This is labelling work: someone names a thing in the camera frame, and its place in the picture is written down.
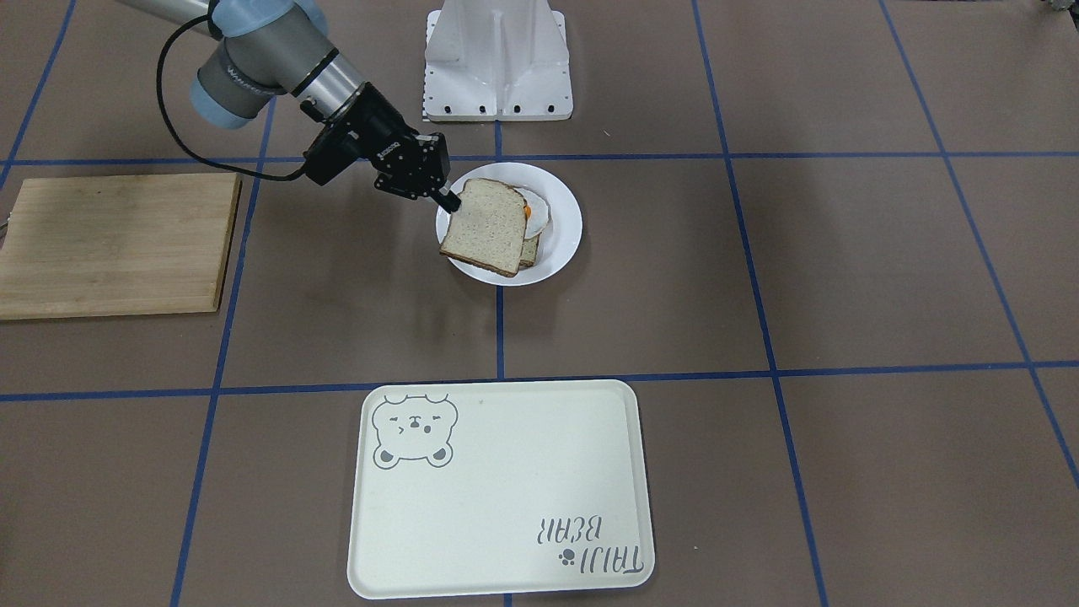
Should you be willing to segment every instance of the black cable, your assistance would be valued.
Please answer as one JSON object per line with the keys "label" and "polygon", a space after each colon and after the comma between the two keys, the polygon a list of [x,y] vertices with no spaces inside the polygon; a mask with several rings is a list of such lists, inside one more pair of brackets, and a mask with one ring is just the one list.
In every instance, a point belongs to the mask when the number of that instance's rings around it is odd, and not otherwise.
{"label": "black cable", "polygon": [[180,149],[183,150],[185,153],[187,153],[188,155],[190,155],[191,157],[197,160],[203,164],[213,166],[214,168],[232,170],[233,173],[240,173],[241,175],[248,175],[250,177],[258,177],[260,179],[268,179],[270,181],[295,181],[296,179],[299,179],[301,176],[303,176],[304,171],[308,168],[306,162],[304,162],[302,165],[300,165],[299,168],[289,173],[288,175],[270,175],[267,173],[260,173],[258,170],[250,170],[248,168],[243,168],[241,166],[233,166],[231,164],[222,164],[220,162],[214,162],[213,160],[199,155],[197,153],[191,151],[191,148],[183,144],[183,141],[180,139],[180,136],[176,133],[176,127],[173,126],[173,121],[168,119],[168,111],[165,110],[165,96],[161,89],[162,88],[161,82],[163,79],[162,77],[165,72],[165,57],[168,56],[168,51],[173,47],[173,44],[176,43],[176,40],[179,39],[180,36],[183,36],[185,32],[204,22],[209,22],[209,15],[195,17],[189,20],[188,23],[181,25],[179,29],[174,31],[173,35],[168,37],[168,40],[165,41],[165,45],[162,46],[161,49],[161,55],[158,56],[158,78],[156,78],[158,109],[161,110],[161,118],[162,120],[165,121],[165,127],[168,128],[168,134],[173,136],[173,140],[176,141],[177,146],[180,146]]}

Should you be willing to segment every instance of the white plate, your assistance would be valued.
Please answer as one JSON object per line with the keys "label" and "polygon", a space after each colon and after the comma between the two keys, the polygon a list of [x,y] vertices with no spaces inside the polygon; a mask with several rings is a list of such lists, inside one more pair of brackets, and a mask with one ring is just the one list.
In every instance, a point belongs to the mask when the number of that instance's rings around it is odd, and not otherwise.
{"label": "white plate", "polygon": [[[469,276],[500,286],[523,286],[537,282],[544,278],[555,275],[556,272],[565,266],[573,258],[581,245],[581,232],[584,224],[581,219],[581,206],[574,197],[570,188],[558,177],[550,173],[520,162],[497,162],[484,164],[466,173],[463,177],[453,182],[450,188],[454,193],[461,193],[465,187],[465,181],[474,177],[486,177],[518,185],[527,190],[532,190],[540,197],[547,201],[550,209],[550,222],[540,236],[540,250],[536,254],[536,264],[531,267],[522,267],[517,275],[507,278],[492,271],[469,265],[464,261],[450,259],[450,262],[459,270]],[[450,213],[439,207],[435,215],[435,234],[438,242],[446,237],[446,230],[450,226]]]}
{"label": "white plate", "polygon": [[652,575],[629,386],[387,386],[360,419],[347,565],[360,596],[628,588]]}

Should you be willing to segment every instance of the wooden cutting board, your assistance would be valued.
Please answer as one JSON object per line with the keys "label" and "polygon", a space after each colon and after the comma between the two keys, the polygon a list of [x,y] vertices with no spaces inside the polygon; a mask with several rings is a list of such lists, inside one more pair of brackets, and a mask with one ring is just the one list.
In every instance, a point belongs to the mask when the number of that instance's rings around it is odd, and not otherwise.
{"label": "wooden cutting board", "polygon": [[26,179],[0,240],[0,320],[217,311],[240,183]]}

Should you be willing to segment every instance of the white plastic tray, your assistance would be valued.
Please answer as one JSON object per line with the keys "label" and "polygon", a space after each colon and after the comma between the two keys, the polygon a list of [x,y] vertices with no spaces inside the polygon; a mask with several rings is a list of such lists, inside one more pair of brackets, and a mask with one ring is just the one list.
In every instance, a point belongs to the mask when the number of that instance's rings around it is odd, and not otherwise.
{"label": "white plastic tray", "polygon": [[347,571],[360,596],[626,588],[654,562],[629,386],[395,386],[364,402]]}

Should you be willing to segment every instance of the bread slice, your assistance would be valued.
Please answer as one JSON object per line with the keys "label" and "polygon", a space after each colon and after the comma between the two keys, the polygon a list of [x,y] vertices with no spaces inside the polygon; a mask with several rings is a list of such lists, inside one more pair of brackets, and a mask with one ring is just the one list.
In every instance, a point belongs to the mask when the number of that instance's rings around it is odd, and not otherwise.
{"label": "bread slice", "polygon": [[494,179],[468,179],[439,252],[514,277],[520,266],[525,221],[520,192]]}
{"label": "bread slice", "polygon": [[521,267],[531,267],[536,264],[536,254],[540,252],[540,234],[524,240],[521,246]]}

